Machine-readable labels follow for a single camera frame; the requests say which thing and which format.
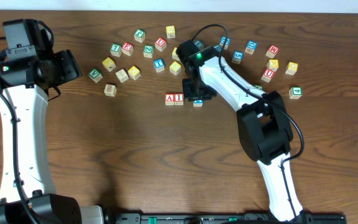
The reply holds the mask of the yellow block lower left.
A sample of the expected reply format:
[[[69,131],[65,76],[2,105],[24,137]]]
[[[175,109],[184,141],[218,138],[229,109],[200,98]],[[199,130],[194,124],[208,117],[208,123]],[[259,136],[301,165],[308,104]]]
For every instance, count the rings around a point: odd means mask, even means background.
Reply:
[[[128,75],[133,79],[133,80],[137,80],[141,74],[140,74],[140,70],[134,65],[132,66],[130,69],[128,69]]]

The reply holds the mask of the red M block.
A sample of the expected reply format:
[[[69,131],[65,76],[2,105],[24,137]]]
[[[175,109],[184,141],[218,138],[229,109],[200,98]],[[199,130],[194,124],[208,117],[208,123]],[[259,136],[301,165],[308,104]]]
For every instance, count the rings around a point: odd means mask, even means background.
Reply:
[[[275,56],[278,54],[279,48],[275,45],[271,45],[268,50],[266,51],[266,56],[268,58],[275,58]]]

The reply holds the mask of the green J block top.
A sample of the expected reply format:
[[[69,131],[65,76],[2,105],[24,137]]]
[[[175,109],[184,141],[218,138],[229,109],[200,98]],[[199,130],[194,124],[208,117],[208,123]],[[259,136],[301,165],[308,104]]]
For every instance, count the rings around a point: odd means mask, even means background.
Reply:
[[[145,31],[142,30],[142,29],[137,29],[137,30],[134,32],[134,39],[135,39],[137,42],[143,43],[143,41],[145,40],[145,37],[146,37]]]

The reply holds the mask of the pineapple picture block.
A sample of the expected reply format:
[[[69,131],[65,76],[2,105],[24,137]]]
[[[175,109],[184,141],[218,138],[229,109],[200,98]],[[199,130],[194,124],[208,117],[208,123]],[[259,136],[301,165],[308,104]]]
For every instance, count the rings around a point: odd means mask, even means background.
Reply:
[[[117,92],[117,88],[115,85],[106,84],[104,89],[104,94],[106,96],[115,97],[116,92]]]

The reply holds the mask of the green V block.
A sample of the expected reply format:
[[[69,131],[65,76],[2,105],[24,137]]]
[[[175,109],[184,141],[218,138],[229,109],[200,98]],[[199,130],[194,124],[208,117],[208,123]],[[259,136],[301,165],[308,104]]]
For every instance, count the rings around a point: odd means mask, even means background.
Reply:
[[[92,81],[94,81],[95,83],[98,83],[98,82],[103,78],[102,73],[101,73],[98,69],[96,69],[96,68],[92,69],[92,70],[89,72],[88,76],[89,76],[90,79],[92,79]]]

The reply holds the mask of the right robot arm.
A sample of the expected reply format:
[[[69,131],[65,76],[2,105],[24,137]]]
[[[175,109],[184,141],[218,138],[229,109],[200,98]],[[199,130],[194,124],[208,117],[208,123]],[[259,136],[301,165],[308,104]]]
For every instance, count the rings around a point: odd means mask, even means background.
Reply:
[[[262,172],[270,213],[280,222],[295,221],[303,207],[291,176],[290,143],[300,129],[287,114],[282,97],[246,82],[214,47],[200,50],[184,43],[177,55],[188,75],[183,81],[185,98],[210,100],[220,95],[230,104],[236,112],[240,144]]]

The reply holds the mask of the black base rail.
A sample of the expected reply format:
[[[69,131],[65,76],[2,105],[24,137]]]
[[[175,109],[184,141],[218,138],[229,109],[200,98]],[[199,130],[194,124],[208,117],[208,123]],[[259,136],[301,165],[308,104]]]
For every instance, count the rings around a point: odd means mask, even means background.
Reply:
[[[280,223],[268,213],[245,213],[240,215],[158,215],[139,213],[119,213],[106,215],[103,220],[108,224],[266,224]],[[346,224],[344,215],[316,215],[302,213],[290,223],[298,224]]]

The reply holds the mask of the red u block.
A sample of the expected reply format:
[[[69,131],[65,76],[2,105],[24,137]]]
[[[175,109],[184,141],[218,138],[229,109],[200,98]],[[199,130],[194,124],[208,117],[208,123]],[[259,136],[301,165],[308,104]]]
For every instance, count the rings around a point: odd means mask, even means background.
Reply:
[[[155,41],[155,48],[156,48],[157,50],[159,50],[160,52],[163,52],[166,47],[167,47],[167,41],[166,41],[164,38],[159,37],[159,38]]]
[[[270,70],[270,69],[266,69],[264,71],[264,73],[262,74],[261,76],[261,80],[269,83],[271,81],[271,79],[273,78],[273,76],[275,75],[275,72],[273,70]]]

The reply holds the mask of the blue T block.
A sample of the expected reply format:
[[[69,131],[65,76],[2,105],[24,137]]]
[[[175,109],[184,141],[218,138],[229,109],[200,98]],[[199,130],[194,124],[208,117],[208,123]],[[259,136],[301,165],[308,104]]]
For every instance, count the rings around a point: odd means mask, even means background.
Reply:
[[[157,73],[165,70],[165,63],[161,58],[154,60],[154,69]]]

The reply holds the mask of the green 4 block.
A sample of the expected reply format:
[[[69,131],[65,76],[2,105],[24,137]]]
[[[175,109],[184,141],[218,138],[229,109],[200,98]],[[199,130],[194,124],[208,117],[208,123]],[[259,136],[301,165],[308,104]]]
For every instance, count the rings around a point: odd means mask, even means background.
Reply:
[[[303,96],[303,90],[299,86],[291,87],[289,90],[289,97],[290,99],[299,99]]]

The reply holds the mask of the plain I-side block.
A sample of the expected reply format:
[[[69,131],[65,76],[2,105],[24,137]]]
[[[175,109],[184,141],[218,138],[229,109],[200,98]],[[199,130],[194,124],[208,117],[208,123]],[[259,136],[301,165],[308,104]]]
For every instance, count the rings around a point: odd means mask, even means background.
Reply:
[[[127,72],[124,69],[120,69],[116,72],[116,76],[121,83],[124,83],[129,79]]]

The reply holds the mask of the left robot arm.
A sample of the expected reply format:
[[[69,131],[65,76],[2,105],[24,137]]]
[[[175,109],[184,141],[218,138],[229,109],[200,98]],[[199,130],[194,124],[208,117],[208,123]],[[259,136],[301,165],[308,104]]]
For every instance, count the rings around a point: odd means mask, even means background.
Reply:
[[[7,57],[0,60],[0,223],[104,223],[100,206],[81,207],[56,193],[48,164],[48,90],[81,76],[73,54],[30,45],[7,50]]]

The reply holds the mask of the red U block right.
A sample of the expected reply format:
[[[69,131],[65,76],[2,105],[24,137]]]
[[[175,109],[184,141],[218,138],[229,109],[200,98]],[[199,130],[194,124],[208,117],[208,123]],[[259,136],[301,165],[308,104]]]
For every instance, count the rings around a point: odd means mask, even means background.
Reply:
[[[261,80],[269,83],[271,81],[271,79],[273,78],[273,76],[275,75],[275,72],[273,70],[270,70],[270,69],[266,69],[264,71],[264,73],[262,74],[261,76]]]

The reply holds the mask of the green Z block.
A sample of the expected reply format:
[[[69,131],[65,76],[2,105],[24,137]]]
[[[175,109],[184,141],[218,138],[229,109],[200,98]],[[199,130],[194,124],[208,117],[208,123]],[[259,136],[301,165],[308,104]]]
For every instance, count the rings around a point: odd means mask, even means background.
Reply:
[[[152,58],[154,54],[154,47],[152,45],[145,45],[143,49],[143,55],[146,58]]]

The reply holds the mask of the yellow block centre upper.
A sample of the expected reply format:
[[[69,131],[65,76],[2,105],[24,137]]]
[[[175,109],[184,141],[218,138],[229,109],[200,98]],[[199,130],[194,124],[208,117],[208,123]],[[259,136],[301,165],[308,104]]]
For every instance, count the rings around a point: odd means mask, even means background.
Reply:
[[[177,55],[177,48],[175,47],[172,51],[172,59],[180,61],[178,55]]]

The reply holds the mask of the blue P block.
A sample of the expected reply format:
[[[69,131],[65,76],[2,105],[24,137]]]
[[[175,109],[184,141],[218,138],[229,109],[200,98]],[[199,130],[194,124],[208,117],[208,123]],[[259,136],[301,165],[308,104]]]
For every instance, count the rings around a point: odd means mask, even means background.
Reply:
[[[215,48],[218,52],[222,51],[222,48],[221,48],[219,45],[215,45],[214,48]]]

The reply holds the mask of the red A block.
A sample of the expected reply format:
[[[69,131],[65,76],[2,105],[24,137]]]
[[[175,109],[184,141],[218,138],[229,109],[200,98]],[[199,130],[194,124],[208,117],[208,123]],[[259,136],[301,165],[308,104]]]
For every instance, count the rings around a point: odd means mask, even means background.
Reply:
[[[172,93],[165,94],[165,104],[167,106],[171,106],[175,104],[175,95]]]

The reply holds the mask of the yellow K block left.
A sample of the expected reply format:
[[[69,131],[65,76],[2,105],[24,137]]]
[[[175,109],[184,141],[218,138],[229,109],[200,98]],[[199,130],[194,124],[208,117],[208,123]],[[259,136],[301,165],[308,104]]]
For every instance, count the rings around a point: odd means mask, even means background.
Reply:
[[[115,64],[114,60],[111,59],[110,57],[105,58],[102,61],[102,64],[103,64],[103,67],[109,72],[113,71],[116,68],[116,64]]]

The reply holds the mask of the blue 5 block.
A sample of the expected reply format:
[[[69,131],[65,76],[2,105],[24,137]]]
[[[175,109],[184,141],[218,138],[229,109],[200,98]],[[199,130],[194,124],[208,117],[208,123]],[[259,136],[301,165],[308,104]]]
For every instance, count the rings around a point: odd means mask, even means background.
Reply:
[[[235,50],[232,57],[232,63],[240,64],[244,57],[244,53],[242,51]]]

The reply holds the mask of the yellow block centre lower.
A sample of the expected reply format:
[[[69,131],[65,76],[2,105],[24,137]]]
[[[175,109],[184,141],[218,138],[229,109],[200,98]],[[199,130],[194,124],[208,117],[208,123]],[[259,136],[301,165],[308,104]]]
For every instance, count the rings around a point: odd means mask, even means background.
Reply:
[[[170,72],[174,75],[178,75],[181,71],[181,64],[178,63],[177,61],[174,61],[171,65],[170,65]]]

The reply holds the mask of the red E block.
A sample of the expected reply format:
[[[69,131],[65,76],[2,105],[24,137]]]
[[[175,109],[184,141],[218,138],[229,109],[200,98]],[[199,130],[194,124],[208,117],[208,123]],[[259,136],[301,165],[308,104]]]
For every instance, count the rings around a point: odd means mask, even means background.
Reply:
[[[134,46],[128,42],[125,42],[125,43],[123,43],[121,49],[124,54],[131,56],[134,51]]]

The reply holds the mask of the blue L block upper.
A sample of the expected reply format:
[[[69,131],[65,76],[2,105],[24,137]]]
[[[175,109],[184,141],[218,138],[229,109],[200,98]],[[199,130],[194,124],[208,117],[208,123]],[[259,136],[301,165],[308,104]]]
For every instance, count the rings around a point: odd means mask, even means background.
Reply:
[[[199,48],[200,50],[203,50],[204,48],[204,43],[202,43],[202,41],[200,40],[195,40],[194,44],[197,46],[197,48]]]

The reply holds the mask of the yellow block far right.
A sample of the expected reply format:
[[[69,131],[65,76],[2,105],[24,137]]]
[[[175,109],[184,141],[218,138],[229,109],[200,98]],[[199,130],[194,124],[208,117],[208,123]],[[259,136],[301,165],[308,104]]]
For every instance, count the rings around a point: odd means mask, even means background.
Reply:
[[[298,70],[298,64],[295,62],[289,62],[287,64],[285,73],[287,75],[294,75],[297,72],[297,70]]]

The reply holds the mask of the green j block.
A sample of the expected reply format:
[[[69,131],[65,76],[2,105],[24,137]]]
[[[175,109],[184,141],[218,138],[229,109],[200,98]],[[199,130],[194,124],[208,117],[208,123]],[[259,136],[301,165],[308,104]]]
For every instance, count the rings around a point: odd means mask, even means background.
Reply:
[[[254,85],[255,88],[259,89],[259,90],[262,90],[263,91],[263,87],[260,86],[260,85]]]
[[[137,30],[134,32],[134,39],[135,39],[137,42],[143,43],[143,41],[145,40],[145,37],[146,37],[145,31],[142,30],[142,29],[137,29]]]

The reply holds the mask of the yellow block right inner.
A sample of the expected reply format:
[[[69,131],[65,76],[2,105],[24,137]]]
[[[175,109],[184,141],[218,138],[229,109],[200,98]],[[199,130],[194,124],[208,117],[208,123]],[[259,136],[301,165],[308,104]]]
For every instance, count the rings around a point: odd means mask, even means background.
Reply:
[[[270,59],[267,62],[267,68],[273,72],[276,72],[279,68],[279,62],[277,59]]]

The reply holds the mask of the red I block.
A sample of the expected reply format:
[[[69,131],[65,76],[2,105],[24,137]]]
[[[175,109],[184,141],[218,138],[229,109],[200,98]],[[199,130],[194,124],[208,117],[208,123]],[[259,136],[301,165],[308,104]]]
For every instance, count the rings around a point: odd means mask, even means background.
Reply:
[[[174,105],[183,105],[184,104],[184,94],[183,93],[176,93],[174,94]]]

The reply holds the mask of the red U block left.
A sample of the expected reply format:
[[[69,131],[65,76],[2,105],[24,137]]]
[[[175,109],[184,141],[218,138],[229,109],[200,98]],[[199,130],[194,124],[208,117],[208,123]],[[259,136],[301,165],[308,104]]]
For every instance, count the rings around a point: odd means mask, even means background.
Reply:
[[[160,52],[163,52],[166,47],[167,47],[167,41],[166,41],[164,38],[159,37],[159,38],[155,41],[155,48],[156,48],[157,50],[159,50]]]

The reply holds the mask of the yellow block top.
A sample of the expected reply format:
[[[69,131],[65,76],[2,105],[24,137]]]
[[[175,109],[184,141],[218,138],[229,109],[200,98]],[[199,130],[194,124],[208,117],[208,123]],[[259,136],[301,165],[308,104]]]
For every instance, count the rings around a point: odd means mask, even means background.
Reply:
[[[168,39],[174,39],[176,37],[175,26],[166,26],[166,34]]]

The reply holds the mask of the blue D block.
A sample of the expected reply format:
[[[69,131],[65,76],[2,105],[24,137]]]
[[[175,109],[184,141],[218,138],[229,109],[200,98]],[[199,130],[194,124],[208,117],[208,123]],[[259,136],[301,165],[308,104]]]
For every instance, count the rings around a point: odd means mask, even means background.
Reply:
[[[222,36],[219,45],[220,45],[220,47],[222,49],[227,50],[227,48],[229,47],[230,42],[231,42],[231,38],[227,38],[225,36]]]

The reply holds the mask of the green 7 block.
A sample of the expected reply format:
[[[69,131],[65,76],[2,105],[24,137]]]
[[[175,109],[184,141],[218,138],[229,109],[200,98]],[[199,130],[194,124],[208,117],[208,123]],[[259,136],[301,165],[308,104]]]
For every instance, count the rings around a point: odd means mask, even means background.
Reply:
[[[110,48],[110,53],[112,56],[114,57],[120,57],[122,54],[122,49],[121,49],[121,45],[119,44],[112,44],[111,48]]]

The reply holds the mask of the green J block right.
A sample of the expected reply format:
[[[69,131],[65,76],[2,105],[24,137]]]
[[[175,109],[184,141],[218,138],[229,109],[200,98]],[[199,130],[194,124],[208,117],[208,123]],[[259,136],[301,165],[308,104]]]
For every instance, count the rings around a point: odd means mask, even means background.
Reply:
[[[260,85],[254,85],[255,88],[259,89],[259,90],[262,90],[263,91],[263,87],[260,86]]]

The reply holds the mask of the blue 2 block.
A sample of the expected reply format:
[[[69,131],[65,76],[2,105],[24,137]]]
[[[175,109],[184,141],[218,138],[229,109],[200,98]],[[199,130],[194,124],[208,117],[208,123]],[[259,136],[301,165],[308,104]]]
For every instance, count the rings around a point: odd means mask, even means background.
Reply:
[[[203,100],[195,100],[193,102],[194,107],[202,107],[203,106]]]

